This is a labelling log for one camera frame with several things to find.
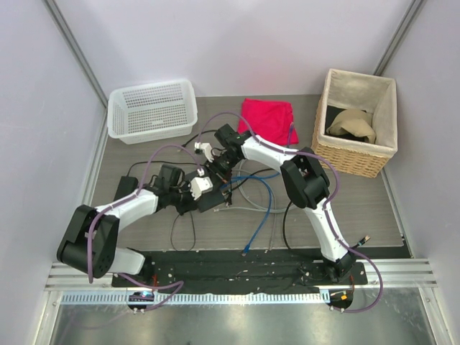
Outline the black network switch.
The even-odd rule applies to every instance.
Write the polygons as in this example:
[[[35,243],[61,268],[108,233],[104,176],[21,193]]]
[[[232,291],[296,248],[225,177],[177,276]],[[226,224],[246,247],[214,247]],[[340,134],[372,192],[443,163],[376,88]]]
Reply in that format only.
[[[205,191],[196,202],[197,209],[201,213],[221,205],[226,200],[222,192],[222,187],[226,182],[213,172],[207,172],[205,176],[211,181],[211,189]]]

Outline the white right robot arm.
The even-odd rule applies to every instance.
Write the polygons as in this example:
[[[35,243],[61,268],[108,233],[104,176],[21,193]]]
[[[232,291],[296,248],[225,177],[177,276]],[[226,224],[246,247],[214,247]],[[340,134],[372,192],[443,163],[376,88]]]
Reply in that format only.
[[[253,160],[281,174],[288,198],[305,212],[313,226],[327,280],[334,284],[345,281],[356,256],[341,235],[331,209],[331,199],[336,193],[329,190],[330,181],[321,165],[325,160],[307,147],[288,149],[250,131],[239,134],[228,124],[218,129],[214,136],[224,151],[209,165],[224,177],[242,160]]]

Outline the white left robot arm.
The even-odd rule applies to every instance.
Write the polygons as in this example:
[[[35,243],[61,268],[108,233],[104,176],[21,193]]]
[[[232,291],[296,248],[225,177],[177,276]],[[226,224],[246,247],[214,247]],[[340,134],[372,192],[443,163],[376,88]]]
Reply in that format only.
[[[57,260],[88,275],[90,281],[107,273],[124,273],[139,287],[152,281],[153,269],[140,252],[117,246],[119,232],[134,222],[174,206],[178,213],[196,209],[209,183],[193,174],[186,180],[180,169],[164,165],[152,185],[96,208],[81,205],[74,211],[57,249]]]

